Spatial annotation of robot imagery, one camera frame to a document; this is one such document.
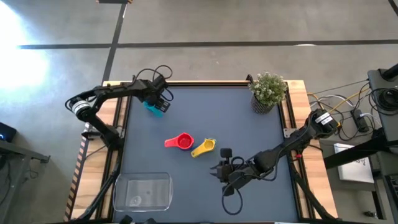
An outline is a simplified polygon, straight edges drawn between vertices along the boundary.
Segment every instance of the potted plant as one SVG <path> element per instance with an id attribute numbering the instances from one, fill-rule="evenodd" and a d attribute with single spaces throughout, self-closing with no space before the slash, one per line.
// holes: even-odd
<path id="1" fill-rule="evenodd" d="M 251 108 L 257 114 L 266 114 L 282 101 L 287 88 L 283 77 L 265 72 L 258 74 L 258 80 L 249 84 L 253 92 L 251 97 Z"/>

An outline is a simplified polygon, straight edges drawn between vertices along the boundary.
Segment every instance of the clear plastic container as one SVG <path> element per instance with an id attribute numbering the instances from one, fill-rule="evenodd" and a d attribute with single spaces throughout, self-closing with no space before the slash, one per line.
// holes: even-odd
<path id="1" fill-rule="evenodd" d="M 168 173 L 120 174 L 113 207 L 118 212 L 164 211 L 170 207 L 173 183 Z"/>

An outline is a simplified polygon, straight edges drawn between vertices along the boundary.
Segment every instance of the small green plant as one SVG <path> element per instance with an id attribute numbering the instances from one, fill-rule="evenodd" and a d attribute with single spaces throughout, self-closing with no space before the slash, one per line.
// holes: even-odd
<path id="1" fill-rule="evenodd" d="M 269 72 L 257 75 L 258 80 L 249 84 L 249 88 L 257 100 L 267 106 L 274 106 L 281 102 L 287 88 L 283 77 Z"/>

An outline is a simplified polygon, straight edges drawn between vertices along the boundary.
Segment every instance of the concrete floor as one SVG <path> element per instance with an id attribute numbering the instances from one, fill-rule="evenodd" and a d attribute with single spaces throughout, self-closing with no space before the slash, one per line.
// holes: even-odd
<path id="1" fill-rule="evenodd" d="M 62 220 L 84 125 L 63 103 L 101 83 L 109 53 L 12 46 L 111 43 L 119 10 L 94 0 L 0 1 L 0 121 L 18 130 L 17 144 L 51 155 L 45 167 L 33 165 L 39 178 L 24 184 L 12 223 Z M 387 0 L 134 0 L 119 42 L 374 39 L 398 39 L 398 17 Z M 389 68 L 396 58 L 398 45 L 118 49 L 110 80 L 167 64 L 174 80 L 240 80 L 267 70 L 320 91 L 364 80 L 368 70 Z M 349 96 L 362 85 L 329 93 Z M 369 105 L 361 109 L 369 112 Z M 350 121 L 345 125 L 354 132 Z M 374 210 L 369 192 L 333 189 L 333 196 L 345 220 L 392 223 L 362 216 Z"/>

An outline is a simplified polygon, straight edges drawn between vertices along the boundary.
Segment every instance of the dark blue table surface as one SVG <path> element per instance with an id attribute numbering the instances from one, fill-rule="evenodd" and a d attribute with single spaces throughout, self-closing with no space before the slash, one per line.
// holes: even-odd
<path id="1" fill-rule="evenodd" d="M 280 144 L 283 135 L 277 107 L 266 115 L 252 112 L 251 92 L 247 88 L 170 87 L 170 90 L 175 99 L 162 118 L 155 117 L 133 99 L 121 169 L 122 174 L 168 172 L 174 185 L 170 208 L 163 212 L 116 212 L 114 220 L 129 215 L 135 222 L 148 218 L 157 222 L 297 221 L 285 157 L 279 161 L 274 182 L 252 180 L 241 189 L 243 210 L 235 216 L 224 212 L 223 184 L 209 174 L 210 167 L 221 160 L 222 147 L 230 147 L 233 156 L 247 159 Z M 216 149 L 192 158 L 190 151 L 164 147 L 166 139 L 182 132 L 191 134 L 196 146 L 205 138 L 216 139 Z M 225 204 L 236 211 L 238 195 L 226 197 Z"/>

